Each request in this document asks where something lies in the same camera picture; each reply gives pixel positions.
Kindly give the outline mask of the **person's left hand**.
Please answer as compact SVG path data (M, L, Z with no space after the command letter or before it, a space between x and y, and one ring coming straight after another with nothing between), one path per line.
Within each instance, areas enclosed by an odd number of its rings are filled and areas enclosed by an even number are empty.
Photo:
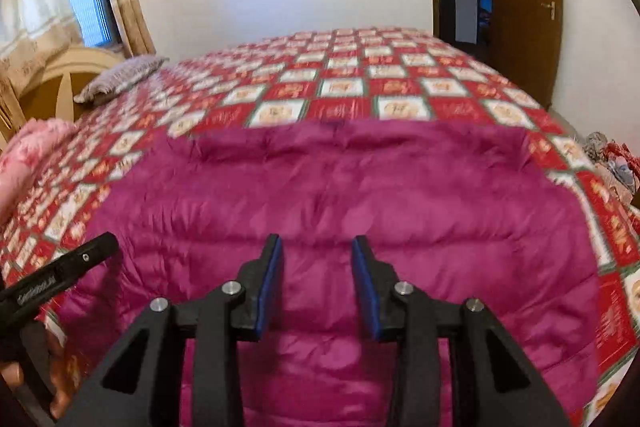
M1 420L11 426L58 426L76 388L64 348L43 323L1 324Z

